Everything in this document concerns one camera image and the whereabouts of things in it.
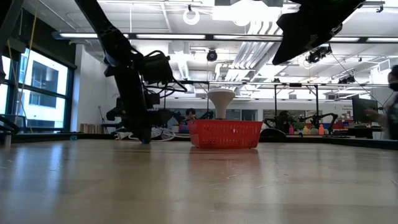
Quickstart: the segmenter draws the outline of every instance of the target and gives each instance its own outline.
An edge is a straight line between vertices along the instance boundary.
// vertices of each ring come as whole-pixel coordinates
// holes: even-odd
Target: table surface
[[[0,223],[397,223],[398,152],[78,140],[0,149]]]

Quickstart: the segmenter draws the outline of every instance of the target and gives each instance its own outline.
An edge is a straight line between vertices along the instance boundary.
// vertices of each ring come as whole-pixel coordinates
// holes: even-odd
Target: monitor
[[[353,98],[353,116],[355,122],[377,122],[377,120],[365,113],[366,110],[379,112],[377,101]]]

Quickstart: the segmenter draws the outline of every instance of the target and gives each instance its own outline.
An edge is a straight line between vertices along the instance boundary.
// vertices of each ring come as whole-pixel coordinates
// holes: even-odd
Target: red basket
[[[262,122],[199,119],[188,122],[191,142],[205,149],[257,147]]]

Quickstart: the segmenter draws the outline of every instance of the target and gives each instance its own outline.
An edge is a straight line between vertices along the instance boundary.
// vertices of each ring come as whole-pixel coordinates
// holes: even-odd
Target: white funnel
[[[216,107],[216,118],[225,119],[226,117],[226,107],[235,97],[235,92],[227,89],[213,89],[207,93],[209,99],[213,102]]]

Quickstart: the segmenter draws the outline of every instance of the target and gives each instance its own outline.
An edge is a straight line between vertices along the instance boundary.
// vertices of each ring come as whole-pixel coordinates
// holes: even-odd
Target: ceiling light
[[[204,40],[205,35],[195,34],[137,34],[137,39]]]
[[[189,18],[188,18],[188,13],[189,13],[189,12],[195,13],[195,15],[194,15],[194,17],[193,17],[192,19],[189,19]],[[184,22],[185,22],[186,24],[192,26],[192,25],[195,25],[195,24],[197,24],[197,23],[199,22],[199,20],[200,20],[200,15],[199,15],[199,12],[198,12],[196,9],[191,9],[191,11],[189,11],[189,10],[187,9],[187,10],[185,10],[185,12],[183,13],[182,19],[184,20]]]
[[[330,42],[357,42],[359,37],[334,37]]]
[[[201,6],[202,2],[201,1],[184,1],[184,0],[169,0],[169,1],[156,1],[156,0],[144,0],[144,1],[138,1],[138,0],[117,0],[117,1],[112,1],[112,0],[97,0],[99,3],[105,3],[105,4],[168,4],[168,5],[186,5],[186,4],[191,4],[195,6]]]
[[[398,38],[371,37],[368,38],[367,42],[398,42]]]
[[[60,34],[62,38],[65,39],[97,39],[97,34],[84,34],[84,33],[64,33]],[[128,34],[123,34],[125,38],[129,38]]]
[[[215,40],[244,40],[244,41],[266,41],[280,42],[282,36],[279,35],[214,35]]]
[[[216,84],[216,85],[242,85],[243,82],[209,82],[209,84]]]

